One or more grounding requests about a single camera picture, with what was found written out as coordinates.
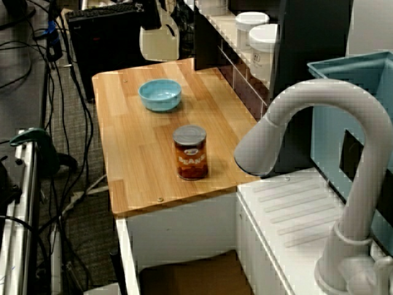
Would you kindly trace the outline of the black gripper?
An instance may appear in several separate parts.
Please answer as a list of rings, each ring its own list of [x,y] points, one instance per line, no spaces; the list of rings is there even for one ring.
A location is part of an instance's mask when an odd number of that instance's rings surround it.
[[[140,0],[143,12],[145,13],[141,19],[141,26],[144,30],[157,30],[161,28],[160,15],[158,9],[161,7],[159,0]]]

